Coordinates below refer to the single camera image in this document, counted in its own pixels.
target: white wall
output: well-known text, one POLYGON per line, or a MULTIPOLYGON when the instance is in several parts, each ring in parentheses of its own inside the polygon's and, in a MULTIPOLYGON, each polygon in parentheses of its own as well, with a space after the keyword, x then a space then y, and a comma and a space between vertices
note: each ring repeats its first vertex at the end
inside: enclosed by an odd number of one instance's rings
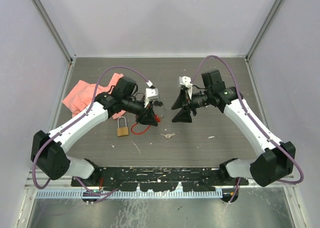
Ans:
POLYGON ((275 0, 49 0, 78 57, 246 55, 275 0))
POLYGON ((18 218, 35 132, 47 131, 68 62, 31 0, 0 0, 0 227, 18 218))
POLYGON ((251 60, 269 124, 296 146, 299 185, 312 227, 319 227, 320 3, 285 0, 251 60))

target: metal frame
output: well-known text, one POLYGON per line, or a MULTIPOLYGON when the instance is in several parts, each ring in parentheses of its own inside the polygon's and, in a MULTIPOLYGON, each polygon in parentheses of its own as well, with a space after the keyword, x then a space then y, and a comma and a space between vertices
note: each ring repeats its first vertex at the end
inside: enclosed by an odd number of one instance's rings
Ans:
MULTIPOLYGON (((269 128, 268 126, 268 115, 266 115, 265 110, 263 109, 263 100, 262 97, 260 96, 259 93, 259 88, 257 86, 257 80, 253 71, 253 67, 251 65, 251 62, 249 59, 245 59, 245 62, 247 64, 247 69, 248 69, 248 73, 251 79, 251 83, 253 86, 253 91, 255 93, 255 97, 256 97, 256 101, 258 104, 258 108, 262 117, 262 122, 265 124, 265 126, 267 128, 269 128)), ((297 196, 296 193, 296 189, 298 189, 298 187, 295 186, 285 186, 283 187, 285 195, 286 195, 286 199, 288 201, 288 205, 289 205, 289 209, 293 218, 293 222, 295 227, 297 228, 303 228, 303 227, 307 227, 307 223, 306 223, 306 219, 303 215, 303 212, 301 210, 301 206, 300 206, 300 202, 299 202, 299 197, 297 196)))
POLYGON ((283 4, 284 0, 275 0, 271 10, 269 11, 268 15, 266 16, 266 19, 262 25, 262 27, 260 28, 257 36, 254 39, 254 42, 251 46, 251 48, 249 49, 248 55, 245 57, 248 61, 250 61, 253 53, 255 52, 258 44, 260 43, 262 37, 265 35, 266 31, 268 30, 269 26, 271 25, 272 21, 274 20, 275 16, 278 13, 278 10, 280 9, 280 6, 283 4))
MULTIPOLYGON (((65 74, 63 86, 60 90, 58 104, 54 110, 54 115, 53 115, 53 118, 50 122, 50 129, 53 129, 57 124, 60 109, 62 106, 61 101, 66 94, 67 87, 70 82, 72 71, 73 71, 73 68, 75 65, 75 55, 71 54, 68 51, 61 36, 59 35, 52 20, 50 19, 50 16, 46 12, 42 2, 40 0, 32 0, 32 1, 34 3, 35 7, 37 8, 37 10, 39 11, 41 17, 43 18, 45 24, 47 25, 49 31, 51 32, 54 39, 56 40, 61 51, 64 53, 66 59, 70 62, 68 70, 65 74)), ((263 100, 260 96, 259 88, 257 87, 257 84, 256 84, 256 78, 255 78, 255 75, 254 75, 254 72, 252 69, 250 59, 252 58, 253 53, 255 52, 257 46, 259 45, 262 37, 264 36, 264 34, 268 30, 269 26, 271 25, 272 21, 274 20, 274 17, 276 16, 283 1, 284 0, 275 0, 271 10, 269 11, 269 13, 266 17, 266 20, 264 21, 260 31, 258 32, 247 56, 245 56, 245 62, 247 64, 248 73, 249 73, 251 83, 253 86, 253 90, 255 93, 255 97, 256 97, 256 100, 258 103, 258 108, 260 111, 260 115, 262 117, 262 122, 266 125, 266 127, 268 127, 268 121, 267 121, 268 114, 266 114, 266 111, 263 109, 263 100)), ((36 173, 37 173, 37 177, 38 177, 38 180, 40 183, 44 182, 48 178, 41 170, 37 170, 36 173)), ((283 184, 281 184, 279 182, 275 182, 275 183, 271 184, 269 187, 283 187, 283 184)), ((54 189, 55 191, 58 191, 58 190, 70 191, 70 190, 79 189, 78 187, 71 187, 71 176, 63 176, 62 179, 52 181, 49 184, 48 188, 54 189)), ((233 186, 221 186, 221 187, 217 187, 217 188, 218 189, 219 188, 232 189, 234 187, 233 186)), ((260 188, 260 186, 257 185, 254 181, 250 180, 249 185, 244 186, 243 188, 260 188)), ((293 221, 294 221, 294 224, 296 225, 296 227, 299 227, 299 228, 300 227, 307 227, 305 219, 304 219, 303 214, 300 209, 299 202, 298 202, 296 188, 297 187, 295 185, 284 187, 285 195, 287 197, 289 208, 290 208, 290 211, 291 211, 291 214, 293 217, 293 221)), ((23 194, 24 194, 24 200, 23 200, 23 203, 21 206, 21 211, 20 211, 18 219, 17 219, 17 223, 16 223, 17 228, 26 228, 27 227, 28 222, 29 222, 29 218, 31 215, 32 207, 34 204, 34 200, 37 195, 37 190, 32 183, 32 174, 31 173, 29 173, 28 179, 25 184, 25 189, 23 190, 23 194)))
POLYGON ((40 0, 32 0, 32 2, 35 8, 38 10, 40 16, 42 17, 44 23, 48 27, 53 38, 55 39, 58 46, 60 47, 61 51, 63 52, 65 58, 71 63, 75 57, 75 54, 71 54, 70 51, 67 49, 65 43, 63 42, 61 36, 59 35, 54 23, 52 22, 42 2, 40 0))

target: key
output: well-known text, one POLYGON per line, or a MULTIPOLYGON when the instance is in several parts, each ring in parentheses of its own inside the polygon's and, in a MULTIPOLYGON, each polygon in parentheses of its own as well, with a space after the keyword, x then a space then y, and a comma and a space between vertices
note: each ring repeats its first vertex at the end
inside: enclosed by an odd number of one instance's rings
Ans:
POLYGON ((176 133, 172 133, 172 134, 160 134, 162 136, 164 136, 165 138, 171 138, 175 135, 176 133))

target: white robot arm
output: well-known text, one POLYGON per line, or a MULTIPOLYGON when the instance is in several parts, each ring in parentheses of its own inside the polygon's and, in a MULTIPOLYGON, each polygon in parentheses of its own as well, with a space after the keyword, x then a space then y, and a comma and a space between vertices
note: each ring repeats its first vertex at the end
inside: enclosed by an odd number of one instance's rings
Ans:
POLYGON ((258 157, 256 160, 233 158, 220 164, 221 179, 225 181, 238 177, 254 179, 260 186, 265 187, 291 174, 294 164, 273 143, 283 148, 293 159, 296 152, 294 145, 291 142, 283 143, 272 134, 252 112, 246 100, 242 97, 241 100, 247 110, 245 111, 241 101, 238 99, 236 88, 226 88, 218 70, 203 73, 202 79, 205 90, 190 96, 191 79, 186 76, 179 78, 180 94, 171 109, 181 108, 181 110, 172 119, 172 122, 191 123, 191 112, 195 116, 197 108, 213 105, 237 125, 252 145, 258 157), (268 134, 269 139, 253 123, 249 114, 257 122, 259 128, 268 134))
POLYGON ((69 175, 85 179, 87 184, 95 184, 100 177, 98 167, 88 159, 77 159, 67 156, 66 153, 89 130, 121 110, 135 114, 137 123, 157 126, 153 102, 159 100, 158 89, 147 88, 145 96, 137 100, 132 95, 135 87, 136 82, 124 76, 119 79, 111 94, 107 92, 98 94, 92 105, 65 124, 48 133, 42 130, 37 132, 33 137, 31 161, 34 161, 42 145, 53 139, 41 152, 36 165, 51 180, 69 175))

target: brass padlock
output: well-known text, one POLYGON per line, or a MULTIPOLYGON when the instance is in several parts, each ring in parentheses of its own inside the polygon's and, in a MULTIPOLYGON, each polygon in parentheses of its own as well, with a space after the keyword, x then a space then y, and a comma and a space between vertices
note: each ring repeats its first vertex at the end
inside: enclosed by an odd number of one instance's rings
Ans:
POLYGON ((127 119, 124 116, 120 116, 118 118, 118 129, 116 130, 116 133, 117 133, 118 137, 124 137, 124 136, 129 135, 129 128, 127 126, 127 119), (125 127, 120 127, 119 120, 121 118, 124 119, 125 127))

